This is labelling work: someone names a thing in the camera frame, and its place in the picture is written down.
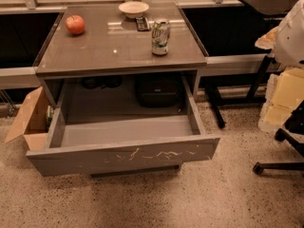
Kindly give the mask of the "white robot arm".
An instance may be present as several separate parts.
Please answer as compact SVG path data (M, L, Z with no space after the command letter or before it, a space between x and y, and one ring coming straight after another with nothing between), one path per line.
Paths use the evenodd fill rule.
M304 67L304 0L298 0L277 27L256 40L255 46L270 49L283 67Z

